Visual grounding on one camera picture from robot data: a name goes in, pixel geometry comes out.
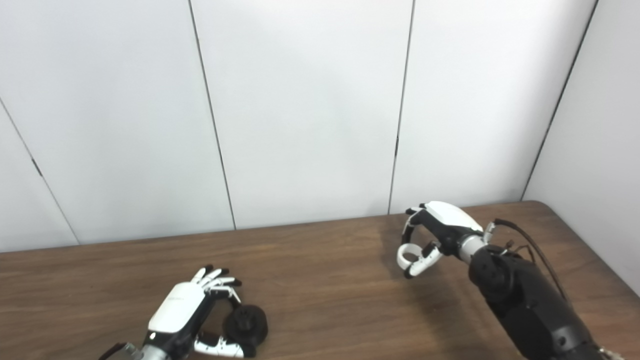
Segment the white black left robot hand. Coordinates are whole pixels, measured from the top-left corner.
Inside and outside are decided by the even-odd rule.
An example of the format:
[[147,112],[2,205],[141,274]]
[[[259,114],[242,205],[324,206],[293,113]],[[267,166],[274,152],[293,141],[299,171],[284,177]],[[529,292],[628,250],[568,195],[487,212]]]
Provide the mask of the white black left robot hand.
[[193,278],[174,285],[148,322],[142,342],[143,360],[185,360],[192,353],[226,358],[254,358],[254,345],[240,344],[229,336],[205,335],[201,329],[217,301],[227,300],[236,310],[242,300],[236,288],[242,281],[229,269],[208,264]]

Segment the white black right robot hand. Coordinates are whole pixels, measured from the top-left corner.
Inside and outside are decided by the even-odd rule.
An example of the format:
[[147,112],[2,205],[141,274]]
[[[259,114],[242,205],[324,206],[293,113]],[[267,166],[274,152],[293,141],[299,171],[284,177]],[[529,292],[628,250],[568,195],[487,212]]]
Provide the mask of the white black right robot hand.
[[[451,203],[430,201],[407,209],[407,221],[397,249],[397,264],[408,280],[434,266],[444,256],[455,256],[469,265],[477,251],[486,247],[484,228]],[[424,227],[434,236],[426,246],[412,243],[414,230]]]

